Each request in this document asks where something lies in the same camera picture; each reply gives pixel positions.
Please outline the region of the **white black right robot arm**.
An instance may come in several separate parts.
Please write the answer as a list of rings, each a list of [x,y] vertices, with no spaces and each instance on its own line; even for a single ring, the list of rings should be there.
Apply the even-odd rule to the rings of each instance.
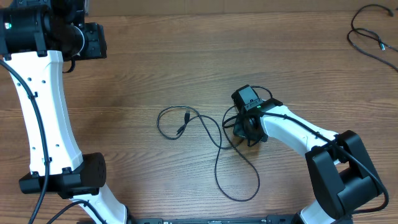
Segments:
[[[274,138],[307,163],[315,201],[294,215],[268,216],[269,223],[352,223],[353,215],[387,207],[388,191],[355,132],[320,128],[274,97],[263,100],[256,86],[243,86],[231,98],[237,109],[235,136],[246,139],[249,147]]]

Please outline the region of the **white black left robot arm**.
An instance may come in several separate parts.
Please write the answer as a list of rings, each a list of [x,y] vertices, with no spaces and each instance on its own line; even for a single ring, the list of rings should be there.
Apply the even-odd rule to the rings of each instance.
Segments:
[[[103,27],[85,22],[84,0],[13,1],[1,9],[1,65],[16,86],[30,147],[24,194],[55,193],[93,223],[134,223],[106,184],[101,153],[83,154],[71,128],[63,64],[106,58]]]

